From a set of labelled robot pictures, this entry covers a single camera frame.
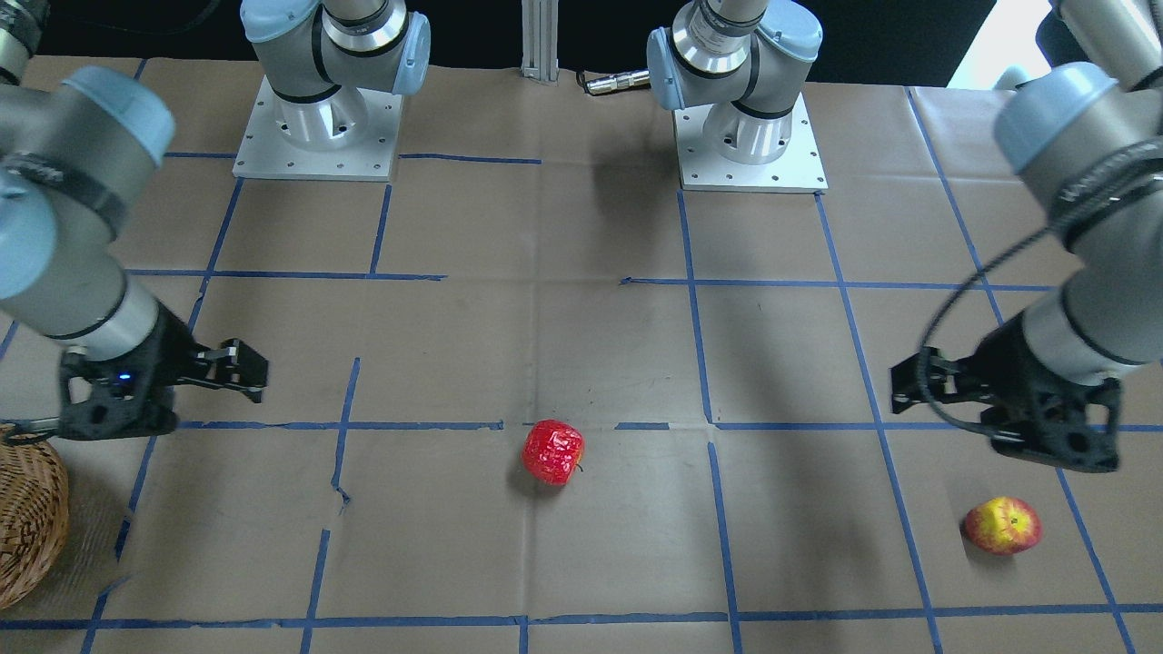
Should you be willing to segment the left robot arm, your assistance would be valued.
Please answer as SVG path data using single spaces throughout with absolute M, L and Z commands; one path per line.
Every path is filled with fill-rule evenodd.
M 994 452 L 1068 471 L 1120 464 L 1122 378 L 1160 360 L 1160 2 L 1055 1 L 1087 54 L 1018 88 L 993 137 L 1046 212 L 1041 232 L 965 279 L 890 369 L 890 408 L 919 404 Z M 782 157 L 821 24 L 793 1 L 691 1 L 645 48 L 665 109 L 709 106 L 711 149 L 739 164 Z M 970 356 L 932 347 L 959 297 L 1039 240 L 1080 260 Z

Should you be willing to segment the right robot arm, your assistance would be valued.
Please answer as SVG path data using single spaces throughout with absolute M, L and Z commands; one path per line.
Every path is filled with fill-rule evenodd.
M 3 2 L 3 312 L 62 348 L 60 408 L 5 422 L 3 445 L 172 433 L 179 385 L 258 404 L 267 360 L 238 339 L 199 343 L 108 250 L 169 152 L 172 112 L 102 66 L 51 92 L 24 87 L 49 12 Z M 431 22 L 404 1 L 244 1 L 240 14 L 274 130 L 297 152 L 361 144 L 371 93 L 415 94 L 431 61 Z

